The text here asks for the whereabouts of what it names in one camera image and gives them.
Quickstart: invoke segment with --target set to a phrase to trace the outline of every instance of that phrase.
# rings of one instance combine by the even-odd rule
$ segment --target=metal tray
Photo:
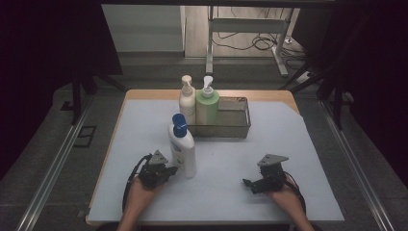
[[[220,97],[214,125],[189,125],[194,137],[246,138],[251,120],[245,97]]]

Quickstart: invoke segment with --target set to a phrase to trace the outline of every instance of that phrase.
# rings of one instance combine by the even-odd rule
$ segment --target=bottle
[[[186,177],[193,178],[197,173],[194,139],[182,114],[174,115],[172,120],[173,124],[168,126],[168,137],[173,164]]]
[[[195,88],[191,85],[191,76],[181,78],[183,87],[180,90],[180,113],[183,114],[188,125],[195,124]]]
[[[219,94],[213,90],[213,77],[204,77],[204,88],[198,90],[195,97],[195,123],[198,125],[215,124],[218,114]]]

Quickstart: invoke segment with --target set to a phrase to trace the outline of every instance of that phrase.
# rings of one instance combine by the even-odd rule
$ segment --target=white table
[[[126,180],[142,156],[159,149],[171,160],[166,129],[179,112],[178,92],[128,92],[90,204],[89,224],[120,220]],[[170,177],[140,224],[291,223],[268,197],[252,194],[242,182],[261,179],[257,163],[267,153],[290,158],[282,167],[299,185],[309,220],[344,220],[292,95],[281,90],[219,92],[248,98],[252,126],[247,138],[196,138],[196,176]]]

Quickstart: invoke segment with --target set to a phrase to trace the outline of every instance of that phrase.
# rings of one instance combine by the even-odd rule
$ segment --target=human hand
[[[288,174],[286,174],[286,180],[297,187],[292,177],[290,177]],[[314,230],[312,224],[307,219],[306,214],[303,212],[303,207],[299,198],[289,186],[283,185],[280,191],[270,191],[265,192],[265,194],[272,198],[279,208],[281,208],[289,217],[291,217],[299,231]]]
[[[162,187],[163,185],[155,189],[147,189],[143,186],[139,177],[135,177],[132,181],[123,216],[117,230],[134,230],[140,213],[150,205]]]

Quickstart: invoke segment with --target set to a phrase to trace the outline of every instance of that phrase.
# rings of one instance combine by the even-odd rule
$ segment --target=pump dispenser
[[[191,85],[191,76],[185,75],[181,78],[183,87],[180,91],[179,106],[180,113],[186,119],[187,124],[195,124],[195,88]]]
[[[204,88],[199,90],[195,97],[195,122],[198,125],[213,125],[218,114],[219,94],[211,87],[214,78],[204,77]]]

